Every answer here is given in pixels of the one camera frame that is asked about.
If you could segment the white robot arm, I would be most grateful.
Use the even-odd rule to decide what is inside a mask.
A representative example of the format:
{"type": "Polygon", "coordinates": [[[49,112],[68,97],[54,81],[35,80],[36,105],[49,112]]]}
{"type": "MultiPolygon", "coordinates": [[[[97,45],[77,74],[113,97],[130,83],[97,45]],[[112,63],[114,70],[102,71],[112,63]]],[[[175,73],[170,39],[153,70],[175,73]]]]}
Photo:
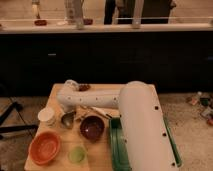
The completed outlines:
{"type": "Polygon", "coordinates": [[[156,91],[141,81],[120,89],[79,91],[67,80],[57,93],[65,112],[76,105],[117,109],[132,171],[179,171],[156,91]]]}

